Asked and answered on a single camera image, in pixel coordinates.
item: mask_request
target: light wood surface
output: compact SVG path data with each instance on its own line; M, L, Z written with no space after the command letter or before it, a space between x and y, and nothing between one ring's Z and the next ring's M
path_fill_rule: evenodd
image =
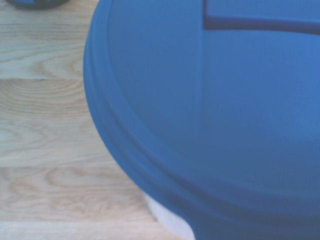
M0 239L178 240L102 143L83 48L97 0L16 9L0 0Z

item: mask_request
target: blue plastic lid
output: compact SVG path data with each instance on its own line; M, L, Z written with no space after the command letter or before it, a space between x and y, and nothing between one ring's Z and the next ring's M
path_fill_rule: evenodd
M95 10L83 77L96 128L197 240L320 239L320 2L304 2Z

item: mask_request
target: dark object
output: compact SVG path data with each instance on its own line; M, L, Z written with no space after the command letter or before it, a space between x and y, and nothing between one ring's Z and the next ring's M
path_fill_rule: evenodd
M68 0L7 0L18 8L49 9L64 4Z

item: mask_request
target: plastic container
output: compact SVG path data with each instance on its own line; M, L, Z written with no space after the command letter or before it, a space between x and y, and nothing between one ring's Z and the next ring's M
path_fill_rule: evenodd
M319 9L98 3L83 62L95 126L197 240L320 239Z

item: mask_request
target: wooden floor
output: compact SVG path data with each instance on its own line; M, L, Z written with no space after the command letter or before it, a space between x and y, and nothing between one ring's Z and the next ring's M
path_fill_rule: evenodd
M97 0L0 0L0 239L177 240L103 145L83 87Z

